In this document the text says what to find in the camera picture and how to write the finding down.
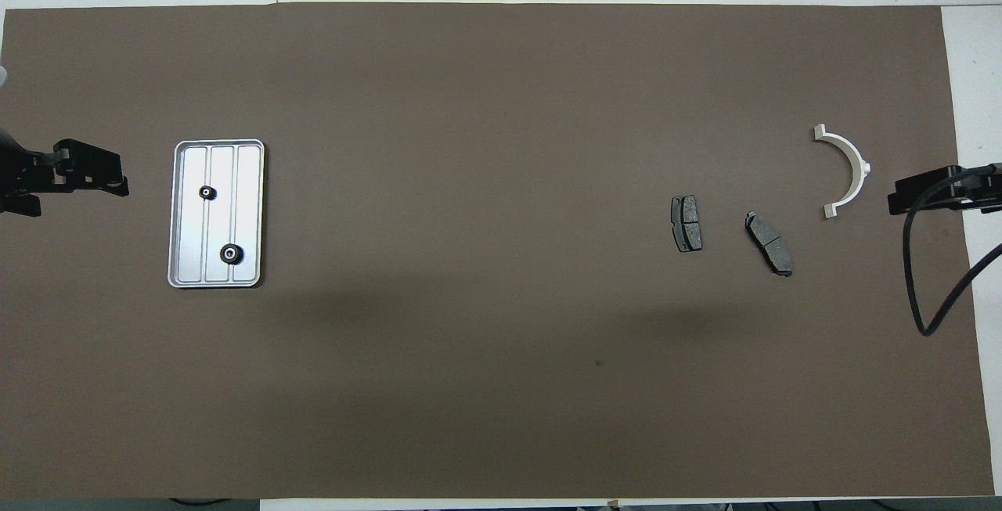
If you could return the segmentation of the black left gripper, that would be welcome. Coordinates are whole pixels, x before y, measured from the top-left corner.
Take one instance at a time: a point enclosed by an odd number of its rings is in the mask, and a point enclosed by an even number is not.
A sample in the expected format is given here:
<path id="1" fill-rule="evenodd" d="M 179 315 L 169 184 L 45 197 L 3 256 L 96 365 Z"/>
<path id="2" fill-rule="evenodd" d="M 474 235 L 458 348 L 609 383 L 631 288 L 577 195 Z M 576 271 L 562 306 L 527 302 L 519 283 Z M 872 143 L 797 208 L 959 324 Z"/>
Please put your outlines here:
<path id="1" fill-rule="evenodd" d="M 55 180 L 62 177 L 62 183 Z M 25 149 L 1 129 L 1 212 L 39 218 L 36 193 L 99 190 L 129 195 L 121 155 L 74 139 L 64 139 L 50 153 Z"/>

